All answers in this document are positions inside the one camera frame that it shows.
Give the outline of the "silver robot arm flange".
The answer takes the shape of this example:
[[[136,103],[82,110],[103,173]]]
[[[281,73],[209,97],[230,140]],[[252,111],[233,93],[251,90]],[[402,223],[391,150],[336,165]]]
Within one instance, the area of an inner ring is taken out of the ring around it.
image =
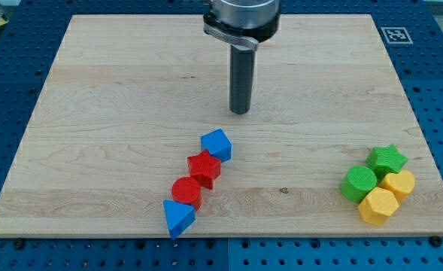
[[[278,30],[279,0],[210,0],[204,32],[232,47],[254,53]]]

